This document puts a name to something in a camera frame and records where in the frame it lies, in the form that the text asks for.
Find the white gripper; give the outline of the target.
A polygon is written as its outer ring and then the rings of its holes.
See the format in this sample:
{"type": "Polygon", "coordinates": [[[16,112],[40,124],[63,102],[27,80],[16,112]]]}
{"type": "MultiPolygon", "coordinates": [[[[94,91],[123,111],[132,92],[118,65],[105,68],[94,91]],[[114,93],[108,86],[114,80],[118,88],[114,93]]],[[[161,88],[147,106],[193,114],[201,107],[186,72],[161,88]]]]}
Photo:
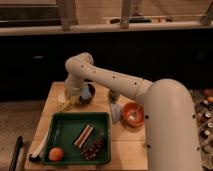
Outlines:
{"type": "Polygon", "coordinates": [[[84,81],[78,78],[67,78],[65,80],[65,95],[68,99],[79,96],[84,86],[84,81]]]}

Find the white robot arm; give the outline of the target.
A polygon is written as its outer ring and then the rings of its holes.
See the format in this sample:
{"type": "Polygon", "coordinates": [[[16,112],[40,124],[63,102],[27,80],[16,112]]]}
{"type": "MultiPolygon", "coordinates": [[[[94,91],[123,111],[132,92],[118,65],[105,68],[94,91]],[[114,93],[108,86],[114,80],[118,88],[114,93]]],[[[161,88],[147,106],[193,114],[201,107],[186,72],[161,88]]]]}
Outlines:
{"type": "Polygon", "coordinates": [[[144,107],[149,171],[203,171],[194,103],[183,84],[98,68],[88,53],[69,58],[65,68],[65,92],[70,97],[79,95],[88,79],[144,107]]]}

